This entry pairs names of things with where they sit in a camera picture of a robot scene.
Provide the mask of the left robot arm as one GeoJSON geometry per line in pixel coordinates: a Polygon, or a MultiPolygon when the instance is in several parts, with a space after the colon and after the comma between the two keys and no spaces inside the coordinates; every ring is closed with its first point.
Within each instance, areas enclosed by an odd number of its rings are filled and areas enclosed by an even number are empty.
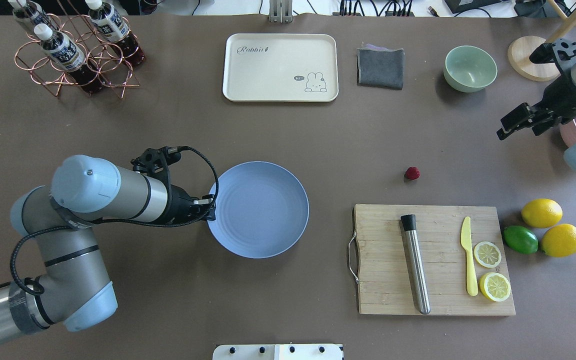
{"type": "Polygon", "coordinates": [[[219,183],[202,197],[174,186],[169,167],[189,146],[146,149],[131,169],[87,155],[66,158],[49,186],[35,187],[10,210],[20,233],[0,284],[0,345],[62,323],[87,330],[117,308],[93,227],[125,223],[176,228],[215,219],[219,183]]]}

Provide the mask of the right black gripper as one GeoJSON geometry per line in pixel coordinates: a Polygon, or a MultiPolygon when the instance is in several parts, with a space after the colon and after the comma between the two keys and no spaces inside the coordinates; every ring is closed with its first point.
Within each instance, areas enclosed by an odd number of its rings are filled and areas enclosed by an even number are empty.
{"type": "Polygon", "coordinates": [[[576,85],[571,75],[561,75],[549,84],[537,104],[521,103],[500,119],[499,141],[521,129],[532,128],[540,136],[554,126],[576,117],[576,85]]]}

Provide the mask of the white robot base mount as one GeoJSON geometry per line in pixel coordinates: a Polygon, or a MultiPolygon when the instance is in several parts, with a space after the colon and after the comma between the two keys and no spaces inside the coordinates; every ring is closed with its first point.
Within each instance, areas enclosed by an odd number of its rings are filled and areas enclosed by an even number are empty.
{"type": "Polygon", "coordinates": [[[215,347],[213,360],[343,360],[342,344],[222,344],[215,347]]]}

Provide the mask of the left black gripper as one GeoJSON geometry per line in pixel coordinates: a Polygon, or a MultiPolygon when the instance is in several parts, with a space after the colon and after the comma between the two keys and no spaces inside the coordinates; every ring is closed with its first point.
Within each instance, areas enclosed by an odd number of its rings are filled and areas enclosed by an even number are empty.
{"type": "Polygon", "coordinates": [[[190,196],[182,187],[171,186],[171,205],[168,224],[185,224],[190,221],[215,221],[217,219],[217,207],[214,204],[216,198],[208,197],[208,194],[201,198],[190,196]]]}

